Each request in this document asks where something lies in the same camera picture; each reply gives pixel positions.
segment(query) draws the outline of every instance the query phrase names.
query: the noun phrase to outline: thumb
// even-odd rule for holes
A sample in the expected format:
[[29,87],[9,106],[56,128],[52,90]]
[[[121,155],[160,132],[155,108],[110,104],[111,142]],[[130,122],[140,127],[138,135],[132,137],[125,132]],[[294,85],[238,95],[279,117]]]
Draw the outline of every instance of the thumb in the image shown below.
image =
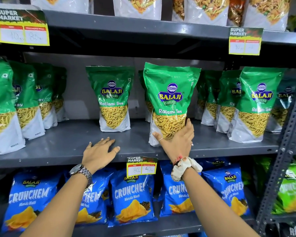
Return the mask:
[[91,146],[92,146],[92,143],[90,142],[86,149],[91,148]]
[[116,146],[113,148],[113,150],[111,150],[109,153],[108,153],[108,156],[110,157],[111,161],[115,158],[116,154],[120,151],[120,147],[119,146]]
[[166,140],[163,139],[163,136],[158,132],[153,132],[152,135],[156,138],[156,140],[162,145]]

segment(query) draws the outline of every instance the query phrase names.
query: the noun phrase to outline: watch face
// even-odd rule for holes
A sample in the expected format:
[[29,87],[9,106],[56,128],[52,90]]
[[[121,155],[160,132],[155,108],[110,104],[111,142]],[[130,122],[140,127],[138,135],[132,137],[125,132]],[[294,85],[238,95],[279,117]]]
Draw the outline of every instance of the watch face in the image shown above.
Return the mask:
[[77,173],[77,171],[79,171],[81,166],[82,166],[82,164],[76,165],[74,168],[71,169],[71,171],[69,171],[69,174],[74,175],[75,173]]

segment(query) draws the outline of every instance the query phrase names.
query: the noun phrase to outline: yellow price label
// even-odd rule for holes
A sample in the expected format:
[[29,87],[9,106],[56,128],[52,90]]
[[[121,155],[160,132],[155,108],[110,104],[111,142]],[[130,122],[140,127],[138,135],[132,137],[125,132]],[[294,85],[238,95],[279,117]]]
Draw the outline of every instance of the yellow price label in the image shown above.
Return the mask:
[[155,174],[157,169],[157,158],[145,156],[133,156],[127,158],[126,175],[127,177],[135,175]]
[[0,43],[49,46],[44,13],[38,10],[0,9]]
[[260,55],[263,28],[229,28],[229,54]]

